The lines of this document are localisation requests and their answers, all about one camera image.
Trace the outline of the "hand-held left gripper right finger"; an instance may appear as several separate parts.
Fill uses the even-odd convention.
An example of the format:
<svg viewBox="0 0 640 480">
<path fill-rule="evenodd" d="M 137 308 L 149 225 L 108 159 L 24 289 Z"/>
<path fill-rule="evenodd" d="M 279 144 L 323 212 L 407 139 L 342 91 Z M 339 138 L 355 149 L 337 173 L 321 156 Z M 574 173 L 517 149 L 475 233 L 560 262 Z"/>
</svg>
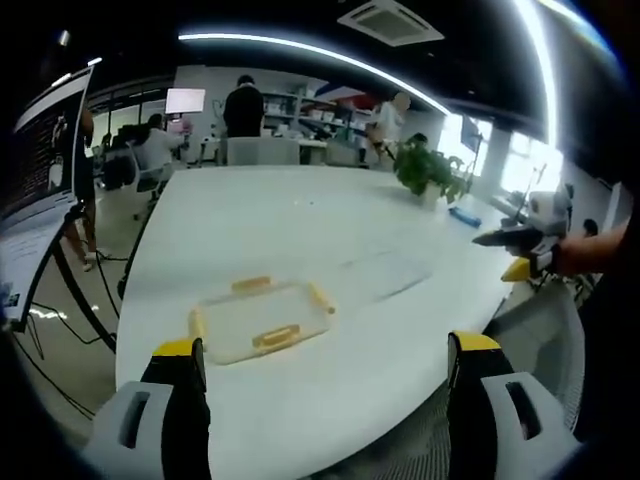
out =
<svg viewBox="0 0 640 480">
<path fill-rule="evenodd" d="M 557 399 L 488 336 L 448 334 L 450 479 L 551 479 L 580 449 Z"/>
</svg>

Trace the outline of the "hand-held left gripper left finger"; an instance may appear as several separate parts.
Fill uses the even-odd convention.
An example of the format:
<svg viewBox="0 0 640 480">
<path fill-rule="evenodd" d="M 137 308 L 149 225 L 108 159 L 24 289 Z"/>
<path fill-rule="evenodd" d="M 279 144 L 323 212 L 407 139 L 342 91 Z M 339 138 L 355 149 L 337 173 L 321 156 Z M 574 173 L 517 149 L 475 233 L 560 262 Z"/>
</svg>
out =
<svg viewBox="0 0 640 480">
<path fill-rule="evenodd" d="M 203 341 L 161 345 L 97 412 L 87 461 L 104 479 L 209 479 L 206 391 Z"/>
</svg>

